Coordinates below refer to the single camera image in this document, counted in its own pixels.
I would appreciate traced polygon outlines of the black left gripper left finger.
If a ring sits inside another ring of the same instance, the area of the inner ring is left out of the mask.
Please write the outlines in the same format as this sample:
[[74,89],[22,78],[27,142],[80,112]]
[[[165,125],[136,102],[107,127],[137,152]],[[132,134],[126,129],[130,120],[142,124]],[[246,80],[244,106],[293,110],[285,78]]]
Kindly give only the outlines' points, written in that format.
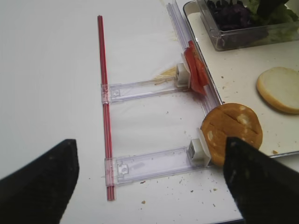
[[2,224],[58,224],[79,176],[77,143],[65,139],[0,181]]

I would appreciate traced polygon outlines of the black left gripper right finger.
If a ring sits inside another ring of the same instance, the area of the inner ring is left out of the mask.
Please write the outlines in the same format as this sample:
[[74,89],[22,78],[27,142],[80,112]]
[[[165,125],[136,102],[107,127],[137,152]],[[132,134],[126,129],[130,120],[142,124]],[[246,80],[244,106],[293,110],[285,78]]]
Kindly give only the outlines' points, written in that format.
[[297,224],[299,174],[247,142],[228,137],[223,174],[244,224]]

